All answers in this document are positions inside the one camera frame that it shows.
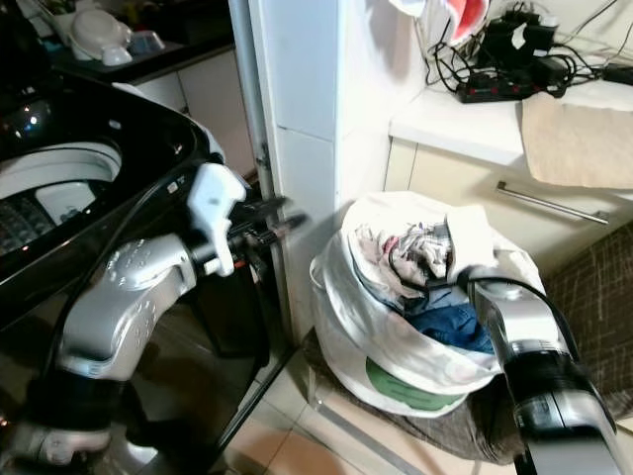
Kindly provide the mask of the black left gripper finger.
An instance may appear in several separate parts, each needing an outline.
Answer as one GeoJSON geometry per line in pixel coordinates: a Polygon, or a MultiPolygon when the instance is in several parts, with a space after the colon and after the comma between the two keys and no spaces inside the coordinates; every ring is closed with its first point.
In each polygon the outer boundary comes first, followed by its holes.
{"type": "Polygon", "coordinates": [[[306,225],[308,221],[308,214],[277,219],[266,216],[253,217],[252,228],[249,231],[249,244],[253,247],[270,247],[306,225]]]}
{"type": "Polygon", "coordinates": [[[275,217],[290,202],[288,196],[272,196],[272,198],[253,200],[253,202],[243,205],[243,218],[245,221],[267,221],[267,219],[275,217]]]}

